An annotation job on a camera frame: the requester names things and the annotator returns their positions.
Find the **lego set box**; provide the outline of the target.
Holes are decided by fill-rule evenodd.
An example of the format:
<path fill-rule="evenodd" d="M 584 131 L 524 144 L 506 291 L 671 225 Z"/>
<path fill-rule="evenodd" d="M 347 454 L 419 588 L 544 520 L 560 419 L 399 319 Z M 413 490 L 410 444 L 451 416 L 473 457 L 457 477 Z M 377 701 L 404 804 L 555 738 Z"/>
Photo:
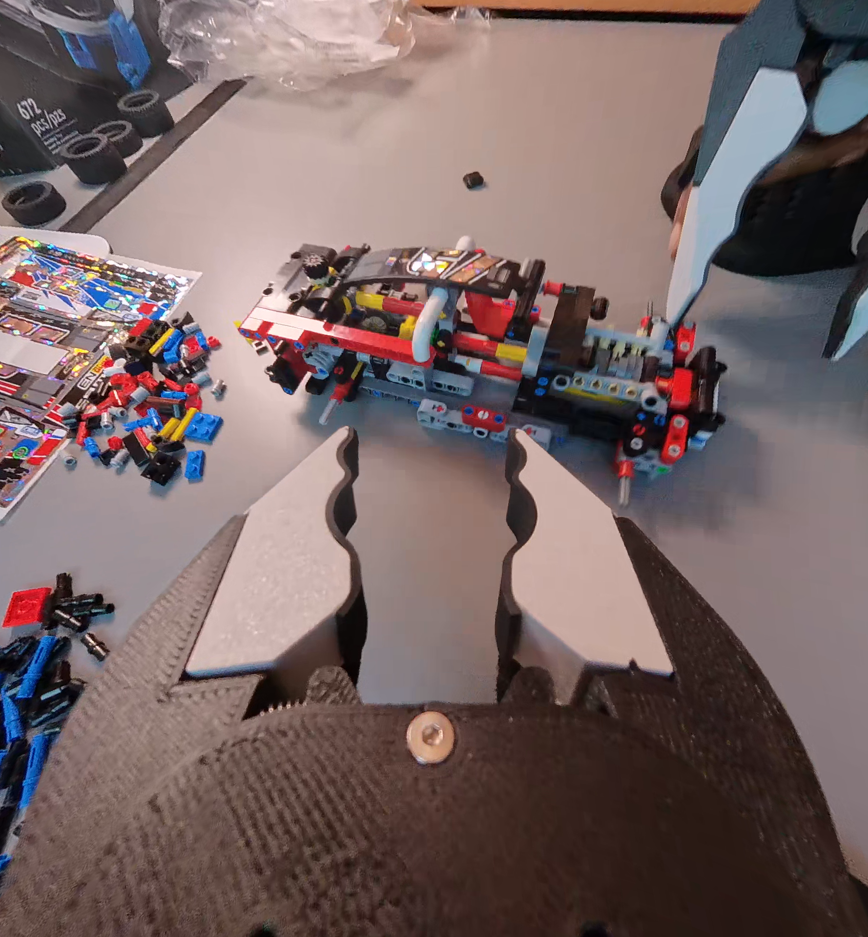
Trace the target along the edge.
<path fill-rule="evenodd" d="M 117 120 L 142 90 L 170 100 L 191 79 L 169 62 L 161 2 L 0 1 L 0 178 L 60 165 L 60 148 Z"/>

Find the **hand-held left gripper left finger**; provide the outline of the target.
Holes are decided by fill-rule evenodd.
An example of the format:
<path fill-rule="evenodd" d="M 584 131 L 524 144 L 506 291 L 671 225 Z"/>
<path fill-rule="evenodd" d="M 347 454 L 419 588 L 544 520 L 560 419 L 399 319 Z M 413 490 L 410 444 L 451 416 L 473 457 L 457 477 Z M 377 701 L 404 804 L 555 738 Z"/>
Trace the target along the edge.
<path fill-rule="evenodd" d="M 359 679 L 368 612 L 356 522 L 355 429 L 341 428 L 255 501 L 186 661 L 186 675 L 258 673 L 305 686 L 323 666 Z"/>

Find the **lego car chassis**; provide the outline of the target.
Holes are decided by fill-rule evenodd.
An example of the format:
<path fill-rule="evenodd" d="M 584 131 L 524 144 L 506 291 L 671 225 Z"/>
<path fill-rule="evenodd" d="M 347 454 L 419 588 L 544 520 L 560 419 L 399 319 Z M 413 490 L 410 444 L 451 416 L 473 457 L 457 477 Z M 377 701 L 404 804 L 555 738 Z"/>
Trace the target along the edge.
<path fill-rule="evenodd" d="M 325 425 L 359 392 L 408 403 L 431 430 L 549 449 L 611 451 L 619 502 L 637 476 L 671 473 L 725 424 L 726 365 L 697 328 L 652 307 L 635 331 L 605 323 L 608 299 L 554 282 L 545 261 L 456 245 L 302 244 L 237 324 L 288 395 L 326 398 Z"/>

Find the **person's right hand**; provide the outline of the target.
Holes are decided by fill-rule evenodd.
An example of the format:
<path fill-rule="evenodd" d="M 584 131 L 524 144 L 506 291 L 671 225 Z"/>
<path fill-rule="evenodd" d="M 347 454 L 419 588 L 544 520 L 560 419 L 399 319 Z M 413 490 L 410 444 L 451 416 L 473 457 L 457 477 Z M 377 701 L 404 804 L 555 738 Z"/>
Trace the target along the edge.
<path fill-rule="evenodd" d="M 755 182 L 756 188 L 822 180 L 837 193 L 868 197 L 868 129 L 805 135 Z"/>

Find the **crumpled clear plastic bags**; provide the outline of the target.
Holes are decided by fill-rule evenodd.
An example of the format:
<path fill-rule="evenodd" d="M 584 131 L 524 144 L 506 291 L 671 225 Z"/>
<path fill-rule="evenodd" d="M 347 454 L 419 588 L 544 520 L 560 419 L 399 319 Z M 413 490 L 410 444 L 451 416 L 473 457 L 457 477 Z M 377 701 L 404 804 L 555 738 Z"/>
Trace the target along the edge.
<path fill-rule="evenodd" d="M 409 1 L 170 1 L 159 38 L 195 82 L 265 81 L 311 91 L 394 65 L 420 41 L 479 39 L 485 6 Z"/>

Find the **white desk stand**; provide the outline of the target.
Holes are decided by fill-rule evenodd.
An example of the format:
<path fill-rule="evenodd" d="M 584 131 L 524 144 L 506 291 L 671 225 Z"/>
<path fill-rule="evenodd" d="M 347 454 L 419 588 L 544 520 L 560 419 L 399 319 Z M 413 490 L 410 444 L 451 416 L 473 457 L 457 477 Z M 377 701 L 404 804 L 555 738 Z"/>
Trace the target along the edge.
<path fill-rule="evenodd" d="M 94 257 L 105 258 L 112 254 L 112 248 L 105 238 L 90 233 L 0 225 L 0 245 L 15 236 L 38 240 L 46 244 L 55 244 Z"/>

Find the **pile of black blue pins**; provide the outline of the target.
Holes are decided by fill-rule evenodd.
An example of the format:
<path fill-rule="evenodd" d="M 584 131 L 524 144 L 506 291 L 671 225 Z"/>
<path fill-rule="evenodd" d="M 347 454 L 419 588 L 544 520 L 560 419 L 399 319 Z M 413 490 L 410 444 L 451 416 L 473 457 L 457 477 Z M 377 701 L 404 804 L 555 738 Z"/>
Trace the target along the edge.
<path fill-rule="evenodd" d="M 76 592 L 67 572 L 46 588 L 45 624 L 13 628 L 24 633 L 0 644 L 0 884 L 49 754 L 86 689 L 72 673 L 71 650 L 80 646 L 98 663 L 110 653 L 90 628 L 113 617 L 114 604 L 101 592 Z"/>

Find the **holographic sticker sheet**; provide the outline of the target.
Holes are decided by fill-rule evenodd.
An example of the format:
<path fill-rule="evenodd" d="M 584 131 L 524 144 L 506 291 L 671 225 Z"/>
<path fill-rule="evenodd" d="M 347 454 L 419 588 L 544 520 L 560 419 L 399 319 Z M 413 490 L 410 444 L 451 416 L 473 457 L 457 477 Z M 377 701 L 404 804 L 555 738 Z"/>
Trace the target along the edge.
<path fill-rule="evenodd" d="M 15 236 L 0 245 L 0 521 L 69 432 L 50 415 L 112 335 L 182 308 L 199 271 Z"/>

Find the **pile of mixed lego pieces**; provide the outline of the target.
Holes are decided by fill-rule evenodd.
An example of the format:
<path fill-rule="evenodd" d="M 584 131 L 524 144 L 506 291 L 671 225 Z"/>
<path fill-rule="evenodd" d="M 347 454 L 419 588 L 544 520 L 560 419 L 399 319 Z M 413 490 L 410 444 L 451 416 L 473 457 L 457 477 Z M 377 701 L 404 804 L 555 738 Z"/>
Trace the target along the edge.
<path fill-rule="evenodd" d="M 156 487 L 198 484 L 222 427 L 205 405 L 226 390 L 209 372 L 219 347 L 188 312 L 142 316 L 112 335 L 50 415 L 106 468 L 132 466 Z"/>

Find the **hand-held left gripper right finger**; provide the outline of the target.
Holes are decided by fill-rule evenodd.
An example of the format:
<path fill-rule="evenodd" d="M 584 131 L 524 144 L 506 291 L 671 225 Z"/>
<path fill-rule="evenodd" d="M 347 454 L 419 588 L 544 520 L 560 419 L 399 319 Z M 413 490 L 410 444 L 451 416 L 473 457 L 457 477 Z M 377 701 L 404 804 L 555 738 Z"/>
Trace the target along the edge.
<path fill-rule="evenodd" d="M 508 438 L 506 525 L 496 612 L 496 693 L 528 668 L 574 704 L 592 677 L 672 680 L 674 664 L 609 506 L 526 431 Z"/>

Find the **black lego tyre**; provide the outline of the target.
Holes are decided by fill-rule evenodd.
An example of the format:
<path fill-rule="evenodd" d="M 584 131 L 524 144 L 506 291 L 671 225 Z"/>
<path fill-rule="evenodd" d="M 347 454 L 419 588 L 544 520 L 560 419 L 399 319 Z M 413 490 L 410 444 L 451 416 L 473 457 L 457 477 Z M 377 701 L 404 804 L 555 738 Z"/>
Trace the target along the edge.
<path fill-rule="evenodd" d="M 103 133 L 78 135 L 60 147 L 57 155 L 81 183 L 105 185 L 123 177 L 123 156 Z"/>
<path fill-rule="evenodd" d="M 116 102 L 121 118 L 134 127 L 143 139 L 158 138 L 175 127 L 166 101 L 151 89 L 139 89 L 123 95 Z"/>
<path fill-rule="evenodd" d="M 66 202 L 50 182 L 34 181 L 11 188 L 1 200 L 4 211 L 22 227 L 43 226 L 61 217 Z"/>
<path fill-rule="evenodd" d="M 145 144 L 135 126 L 125 120 L 101 123 L 94 127 L 92 132 L 104 136 L 123 159 L 136 155 Z"/>

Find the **red flat lego piece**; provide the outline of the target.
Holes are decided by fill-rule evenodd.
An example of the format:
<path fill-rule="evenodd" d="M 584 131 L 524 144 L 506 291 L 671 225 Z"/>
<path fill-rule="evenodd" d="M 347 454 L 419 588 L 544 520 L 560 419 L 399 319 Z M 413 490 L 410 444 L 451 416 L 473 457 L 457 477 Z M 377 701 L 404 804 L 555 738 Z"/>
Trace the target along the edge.
<path fill-rule="evenodd" d="M 51 614 L 53 590 L 34 588 L 13 592 L 2 620 L 3 629 L 40 627 Z"/>

